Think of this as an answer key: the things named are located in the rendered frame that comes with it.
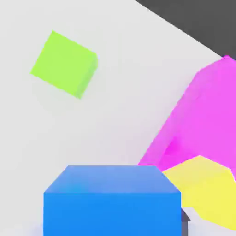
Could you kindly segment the small yellow cube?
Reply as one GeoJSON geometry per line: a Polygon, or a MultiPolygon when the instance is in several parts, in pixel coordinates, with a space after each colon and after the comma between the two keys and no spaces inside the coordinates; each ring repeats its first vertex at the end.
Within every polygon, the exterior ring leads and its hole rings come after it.
{"type": "Polygon", "coordinates": [[[181,192],[183,208],[236,231],[236,180],[228,167],[197,156],[163,173],[181,192]]]}

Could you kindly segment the small blue cube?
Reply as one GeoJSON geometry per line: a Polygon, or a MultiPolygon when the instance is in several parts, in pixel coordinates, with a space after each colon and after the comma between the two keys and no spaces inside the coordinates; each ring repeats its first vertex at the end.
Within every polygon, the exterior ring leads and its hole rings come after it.
{"type": "Polygon", "coordinates": [[[181,236],[181,193],[155,166],[70,165],[44,192],[43,236],[181,236]]]}

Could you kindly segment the large magenta box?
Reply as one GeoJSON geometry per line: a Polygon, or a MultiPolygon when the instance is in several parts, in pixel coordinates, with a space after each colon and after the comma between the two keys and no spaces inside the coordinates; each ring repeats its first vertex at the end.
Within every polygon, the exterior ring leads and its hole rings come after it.
{"type": "Polygon", "coordinates": [[[139,163],[165,171],[196,156],[236,179],[236,60],[229,56],[196,73],[139,163]]]}

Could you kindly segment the small green cube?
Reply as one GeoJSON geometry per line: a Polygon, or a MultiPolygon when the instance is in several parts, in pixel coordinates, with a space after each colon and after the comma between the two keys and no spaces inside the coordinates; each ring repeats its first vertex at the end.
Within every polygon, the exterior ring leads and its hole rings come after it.
{"type": "Polygon", "coordinates": [[[95,52],[52,31],[30,73],[81,98],[97,66],[95,52]]]}

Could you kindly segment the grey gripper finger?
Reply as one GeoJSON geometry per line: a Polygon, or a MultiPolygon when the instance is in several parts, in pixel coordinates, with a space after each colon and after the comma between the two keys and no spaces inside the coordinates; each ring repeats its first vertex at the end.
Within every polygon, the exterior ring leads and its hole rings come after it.
{"type": "Polygon", "coordinates": [[[181,209],[182,236],[188,236],[189,221],[190,218],[188,217],[186,212],[181,209]]]}

